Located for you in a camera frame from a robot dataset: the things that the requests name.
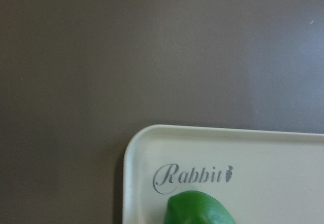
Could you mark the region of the cream rabbit print tray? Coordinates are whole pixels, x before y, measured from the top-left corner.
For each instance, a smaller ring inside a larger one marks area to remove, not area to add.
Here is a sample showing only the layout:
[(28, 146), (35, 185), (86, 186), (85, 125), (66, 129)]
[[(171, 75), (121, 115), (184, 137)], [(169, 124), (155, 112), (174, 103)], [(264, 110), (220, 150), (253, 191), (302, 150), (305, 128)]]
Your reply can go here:
[(123, 223), (163, 223), (196, 190), (237, 223), (323, 223), (323, 135), (175, 125), (139, 131), (124, 156)]

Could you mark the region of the green lime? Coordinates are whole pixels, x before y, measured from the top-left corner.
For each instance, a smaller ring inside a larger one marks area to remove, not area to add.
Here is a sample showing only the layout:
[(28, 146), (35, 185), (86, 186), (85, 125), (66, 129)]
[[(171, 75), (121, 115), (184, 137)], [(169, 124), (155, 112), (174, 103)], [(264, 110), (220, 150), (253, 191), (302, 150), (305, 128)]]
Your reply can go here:
[(235, 223), (235, 220), (212, 196), (185, 191), (169, 198), (164, 223)]

